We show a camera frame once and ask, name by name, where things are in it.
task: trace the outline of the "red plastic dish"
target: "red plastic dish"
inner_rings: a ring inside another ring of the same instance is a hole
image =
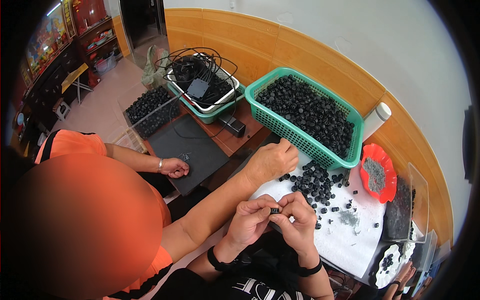
[[[377,161],[385,169],[385,187],[380,191],[380,194],[373,192],[368,187],[369,175],[367,171],[363,168],[363,163],[365,159],[370,157],[374,161]],[[363,147],[363,158],[361,160],[360,168],[360,177],[363,183],[363,187],[368,191],[372,197],[375,197],[384,204],[387,201],[392,202],[396,193],[396,172],[393,169],[393,163],[390,157],[385,153],[385,151],[377,144],[365,145]]]

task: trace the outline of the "white bottle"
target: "white bottle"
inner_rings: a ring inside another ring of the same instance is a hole
[[[380,126],[388,120],[388,118],[392,115],[392,111],[387,106],[387,104],[380,102],[380,104],[375,107],[374,110],[370,112],[364,119],[364,127],[363,127],[363,139],[364,142],[368,139]]]

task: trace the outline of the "green plastic basket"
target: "green plastic basket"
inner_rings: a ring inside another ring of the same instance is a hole
[[[180,91],[170,82],[167,84],[168,89],[172,91],[172,93],[175,94],[175,96],[178,96],[180,94]],[[245,86],[243,84],[240,84],[239,87],[235,90],[237,95],[237,100],[236,102],[242,100],[245,97]],[[209,114],[203,114],[199,112],[197,109],[193,107],[184,97],[180,97],[180,100],[185,104],[186,107],[188,107],[194,114],[197,116],[203,123],[205,124],[210,124],[213,123],[220,115],[225,112],[229,108],[233,108],[233,105],[235,102],[230,102],[228,104],[225,104],[221,108],[215,110],[212,113]]]
[[[331,97],[336,102],[338,108],[345,112],[347,121],[355,124],[353,127],[352,140],[350,141],[350,149],[348,150],[348,155],[345,160],[328,150],[328,148],[306,134],[302,129],[255,101],[261,91],[266,89],[267,86],[272,84],[276,79],[285,75],[293,75],[296,80],[308,83],[320,96]],[[339,167],[353,168],[358,164],[360,160],[361,140],[363,137],[363,118],[352,105],[321,84],[294,69],[280,67],[247,86],[245,98],[252,107],[252,115],[255,120],[279,136],[289,140],[300,151],[324,168],[329,170]]]

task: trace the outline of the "doorway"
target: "doorway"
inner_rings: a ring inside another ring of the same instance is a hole
[[[143,69],[150,46],[168,49],[163,0],[120,0],[120,14],[132,52],[127,58]]]

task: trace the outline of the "silver bracelet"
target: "silver bracelet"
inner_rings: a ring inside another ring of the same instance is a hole
[[[158,164],[157,173],[160,173],[162,171],[162,165],[163,165],[163,158],[160,159],[160,163]]]

